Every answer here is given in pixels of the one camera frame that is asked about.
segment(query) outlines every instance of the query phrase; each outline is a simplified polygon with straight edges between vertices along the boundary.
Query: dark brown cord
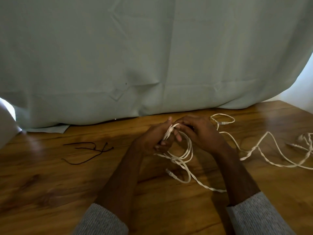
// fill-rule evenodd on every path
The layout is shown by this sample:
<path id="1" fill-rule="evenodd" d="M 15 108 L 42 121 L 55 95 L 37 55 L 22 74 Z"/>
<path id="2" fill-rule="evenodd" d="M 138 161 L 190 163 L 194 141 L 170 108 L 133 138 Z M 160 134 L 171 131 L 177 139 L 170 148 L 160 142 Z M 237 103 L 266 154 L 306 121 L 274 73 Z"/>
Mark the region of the dark brown cord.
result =
<path id="1" fill-rule="evenodd" d="M 95 157 L 101 155 L 103 152 L 107 152 L 107 151 L 110 151 L 110 150 L 114 149 L 114 147 L 111 147 L 111 148 L 108 149 L 108 150 L 104 150 L 104 148 L 108 145 L 107 142 L 106 142 L 105 145 L 103 146 L 102 150 L 97 150 L 97 149 L 96 149 L 96 144 L 95 144 L 94 142 L 73 142 L 73 143 L 67 143 L 67 144 L 64 144 L 64 145 L 80 144 L 80 143 L 92 143 L 92 144 L 94 145 L 94 148 L 93 148 L 93 149 L 90 149 L 90 148 L 75 148 L 75 149 L 89 149 L 89 150 L 93 150 L 93 151 L 98 151 L 98 152 L 100 152 L 100 153 L 97 154 L 97 155 L 95 155 L 95 156 L 93 156 L 93 157 L 91 157 L 91 158 L 89 158 L 88 160 L 83 161 L 83 162 L 80 162 L 80 163 L 71 163 L 71 162 L 69 162 L 68 160 L 66 160 L 65 158 L 61 158 L 61 160 L 64 160 L 65 162 L 67 162 L 67 163 L 70 164 L 70 165 L 80 165 L 80 164 L 83 164 L 83 163 L 85 163 L 85 162 L 88 162 L 88 161 L 90 161 L 91 159 L 93 159 L 93 158 L 95 158 Z"/>

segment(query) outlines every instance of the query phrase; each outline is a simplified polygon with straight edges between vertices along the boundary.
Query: left hand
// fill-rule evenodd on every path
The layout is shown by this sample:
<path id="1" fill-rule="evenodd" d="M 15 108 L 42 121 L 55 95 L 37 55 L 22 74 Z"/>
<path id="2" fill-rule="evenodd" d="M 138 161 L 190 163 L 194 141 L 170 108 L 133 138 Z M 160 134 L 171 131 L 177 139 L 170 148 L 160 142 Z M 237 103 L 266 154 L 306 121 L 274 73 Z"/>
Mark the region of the left hand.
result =
<path id="1" fill-rule="evenodd" d="M 132 146 L 134 146 L 135 148 L 137 148 L 137 150 L 140 150 L 146 155 L 154 154 L 156 151 L 166 153 L 172 146 L 175 137 L 179 142 L 182 141 L 182 137 L 176 129 L 167 140 L 161 141 L 164 137 L 164 134 L 167 132 L 168 128 L 171 125 L 172 117 L 169 117 L 166 122 L 151 126 L 147 132 L 134 140 Z"/>

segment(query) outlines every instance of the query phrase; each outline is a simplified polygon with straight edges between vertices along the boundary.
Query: wood grain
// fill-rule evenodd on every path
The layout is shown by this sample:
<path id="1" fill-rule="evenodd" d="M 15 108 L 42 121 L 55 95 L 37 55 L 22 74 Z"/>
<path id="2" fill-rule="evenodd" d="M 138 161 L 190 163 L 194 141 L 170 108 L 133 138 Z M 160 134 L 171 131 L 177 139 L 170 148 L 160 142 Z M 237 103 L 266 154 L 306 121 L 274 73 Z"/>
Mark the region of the wood grain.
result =
<path id="1" fill-rule="evenodd" d="M 296 136 L 313 132 L 313 115 L 287 103 L 264 102 L 243 110 L 208 109 L 192 114 L 210 116 L 225 113 L 236 119 L 222 125 L 239 145 L 249 150 L 266 132 L 274 134 L 283 153 L 300 161 L 304 153 L 289 148 Z M 174 120 L 186 112 L 116 120 L 90 126 L 71 126 L 64 134 L 18 134 L 0 150 L 0 234 L 70 234 L 106 183 L 131 142 L 151 124 Z M 74 149 L 72 142 L 105 142 L 114 150 L 82 165 L 95 152 Z M 171 151 L 179 154 L 184 142 Z M 270 160 L 288 164 L 278 154 L 274 142 L 265 138 L 260 145 Z M 190 170 L 204 184 L 224 189 L 221 174 L 212 157 L 195 149 Z M 313 233 L 313 172 L 302 168 L 279 168 L 266 163 L 257 150 L 244 162 L 261 190 L 297 234 Z M 311 158 L 305 163 L 313 167 Z M 194 180 L 181 184 L 165 173 L 169 168 L 186 174 L 165 158 L 144 158 L 135 190 L 131 234 L 225 234 L 232 227 L 225 206 L 226 193 L 213 193 Z"/>

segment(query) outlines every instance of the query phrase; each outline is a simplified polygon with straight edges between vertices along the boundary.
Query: white cord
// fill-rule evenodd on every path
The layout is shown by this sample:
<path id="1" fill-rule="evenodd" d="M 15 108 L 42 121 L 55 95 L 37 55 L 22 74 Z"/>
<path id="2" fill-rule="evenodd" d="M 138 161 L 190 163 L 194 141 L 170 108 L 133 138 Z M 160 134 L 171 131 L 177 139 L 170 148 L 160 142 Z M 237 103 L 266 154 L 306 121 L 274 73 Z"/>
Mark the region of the white cord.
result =
<path id="1" fill-rule="evenodd" d="M 231 122 L 218 122 L 216 119 L 213 118 L 213 117 L 216 116 L 216 115 L 224 115 L 224 116 L 227 116 L 227 117 L 231 118 L 233 121 L 231 121 Z M 213 121 L 215 121 L 215 122 L 217 123 L 217 128 L 216 128 L 216 130 L 218 130 L 220 124 L 221 124 L 221 125 L 226 125 L 226 124 L 231 124 L 231 123 L 234 123 L 234 122 L 235 122 L 235 119 L 234 119 L 233 117 L 231 117 L 231 116 L 229 116 L 229 115 L 226 115 L 226 114 L 221 114 L 221 113 L 212 115 L 212 116 L 210 117 L 210 119 L 213 120 Z M 171 125 L 171 126 L 168 128 L 166 134 L 165 134 L 164 137 L 163 137 L 163 140 L 166 140 L 166 139 L 168 139 L 168 137 L 170 137 L 171 132 L 175 129 L 175 126 L 177 126 L 177 125 L 179 125 L 179 124 Z M 163 158 L 170 159 L 171 162 L 176 163 L 177 165 L 181 166 L 182 169 L 186 170 L 186 172 L 187 172 L 187 174 L 188 174 L 188 180 L 183 181 L 183 180 L 179 179 L 174 173 L 172 173 L 172 172 L 171 172 L 170 170 L 168 170 L 168 169 L 166 169 L 167 174 L 169 174 L 171 177 L 173 177 L 174 179 L 176 179 L 176 180 L 178 180 L 178 181 L 180 181 L 180 182 L 182 182 L 182 183 L 189 183 L 190 180 L 191 180 L 191 177 L 192 177 L 192 178 L 194 178 L 194 180 L 196 180 L 196 181 L 198 182 L 199 185 L 203 186 L 203 187 L 206 188 L 206 189 L 210 189 L 210 190 L 212 190 L 212 191 L 217 191 L 217 192 L 226 192 L 226 190 L 224 190 L 224 189 L 214 189 L 214 188 L 212 188 L 212 187 L 205 186 L 205 185 L 202 184 L 200 181 L 198 181 L 198 179 L 195 177 L 194 174 L 192 174 L 192 173 L 190 172 L 190 170 L 189 170 L 189 168 L 187 167 L 186 163 L 187 163 L 187 162 L 190 162 L 190 160 L 191 160 L 191 159 L 193 158 L 193 156 L 194 156 L 194 151 L 193 151 L 192 142 L 191 142 L 190 138 L 189 138 L 185 133 L 183 133 L 183 132 L 181 132 L 181 131 L 180 131 L 179 133 L 182 134 L 182 135 L 186 138 L 187 144 L 188 144 L 187 150 L 185 151 L 184 154 L 182 154 L 182 156 L 177 157 L 177 156 L 171 154 L 170 152 L 167 152 L 170 156 L 166 155 L 165 153 L 163 153 L 163 154 L 155 154 L 155 155 L 158 155 L 158 156 L 163 157 Z M 224 132 L 224 131 L 223 131 L 223 132 L 219 132 L 219 133 L 227 134 L 227 135 L 233 140 L 233 142 L 235 143 L 236 147 L 237 147 L 240 151 L 247 153 L 247 156 L 245 156 L 245 157 L 243 157 L 243 158 L 240 158 L 241 161 L 243 161 L 243 160 L 247 159 L 248 157 L 250 157 L 251 154 L 252 154 L 252 152 L 257 148 L 257 149 L 259 150 L 260 154 L 262 155 L 262 157 L 264 157 L 265 161 L 268 162 L 268 163 L 270 163 L 271 165 L 278 166 L 278 167 L 302 167 L 302 168 L 304 168 L 304 169 L 313 170 L 313 168 L 311 168 L 311 167 L 302 166 L 302 164 L 309 158 L 310 154 L 313 153 L 313 146 L 312 146 L 312 139 L 311 139 L 311 135 L 313 135 L 313 133 L 307 133 L 307 138 L 305 137 L 304 134 L 301 134 L 301 135 L 298 137 L 298 139 L 297 139 L 297 142 L 302 142 L 302 141 L 304 141 L 304 142 L 307 144 L 307 146 L 309 146 L 308 149 L 307 149 L 307 148 L 304 148 L 304 147 L 302 147 L 302 146 L 293 144 L 293 143 L 287 143 L 287 145 L 290 145 L 290 146 L 292 146 L 292 147 L 296 147 L 296 148 L 299 148 L 299 149 L 302 149 L 302 150 L 306 151 L 305 157 L 304 157 L 303 160 L 301 160 L 299 163 L 292 162 L 291 160 L 289 160 L 288 158 L 285 157 L 285 155 L 281 152 L 280 148 L 278 147 L 278 144 L 277 144 L 277 142 L 276 142 L 276 140 L 275 140 L 273 134 L 271 134 L 269 131 L 267 131 L 267 132 L 260 138 L 260 140 L 258 141 L 258 143 L 256 144 L 256 146 L 254 146 L 250 151 L 245 151 L 245 150 L 240 149 L 240 147 L 239 147 L 238 143 L 236 142 L 236 140 L 235 140 L 235 139 L 233 138 L 233 136 L 231 136 L 229 133 Z M 277 149 L 278 149 L 280 155 L 281 155 L 286 161 L 288 161 L 289 163 L 291 163 L 292 165 L 280 165 L 280 164 L 275 164 L 275 163 L 271 162 L 270 160 L 268 160 L 268 159 L 265 157 L 265 155 L 262 153 L 262 151 L 261 151 L 261 149 L 260 149 L 260 147 L 259 147 L 259 144 L 262 142 L 262 140 L 266 137 L 267 134 L 269 134 L 269 135 L 273 138 L 273 140 L 274 140 L 274 142 L 275 142 L 275 145 L 276 145 L 276 147 L 277 147 Z M 186 161 L 183 161 L 184 159 L 186 159 L 186 158 L 189 156 L 189 154 L 191 155 L 190 158 L 189 158 L 188 160 L 186 160 Z"/>

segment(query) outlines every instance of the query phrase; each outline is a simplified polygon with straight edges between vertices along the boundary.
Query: gray sweater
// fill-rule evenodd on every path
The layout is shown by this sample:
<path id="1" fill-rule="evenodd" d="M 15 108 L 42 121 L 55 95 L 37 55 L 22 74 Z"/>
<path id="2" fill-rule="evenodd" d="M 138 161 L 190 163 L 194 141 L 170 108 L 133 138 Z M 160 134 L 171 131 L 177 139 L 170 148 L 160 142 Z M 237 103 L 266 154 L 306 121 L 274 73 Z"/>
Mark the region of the gray sweater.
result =
<path id="1" fill-rule="evenodd" d="M 236 234 L 295 234 L 262 192 L 226 210 Z M 119 235 L 128 234 L 128 228 L 115 214 L 92 204 L 73 234 Z"/>

